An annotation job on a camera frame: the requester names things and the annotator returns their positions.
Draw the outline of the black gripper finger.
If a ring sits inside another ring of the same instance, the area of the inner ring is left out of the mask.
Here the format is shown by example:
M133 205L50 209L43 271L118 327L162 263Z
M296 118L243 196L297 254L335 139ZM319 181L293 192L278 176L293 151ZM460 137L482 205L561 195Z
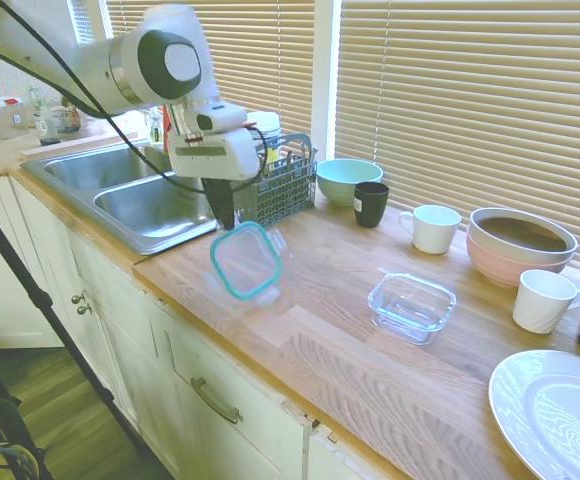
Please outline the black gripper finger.
M219 180L218 201L218 220L225 230L232 230L235 226L235 215L232 187L229 180Z
M219 179L203 178L202 186L209 207L218 224L223 226L222 214L222 190L223 181Z

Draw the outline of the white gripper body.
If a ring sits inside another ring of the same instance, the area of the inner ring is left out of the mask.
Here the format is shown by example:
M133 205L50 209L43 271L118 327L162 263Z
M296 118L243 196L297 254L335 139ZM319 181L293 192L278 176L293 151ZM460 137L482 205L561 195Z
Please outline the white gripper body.
M172 135L168 154L179 177L243 181L253 178L260 168L255 141L246 129L206 135L192 142Z

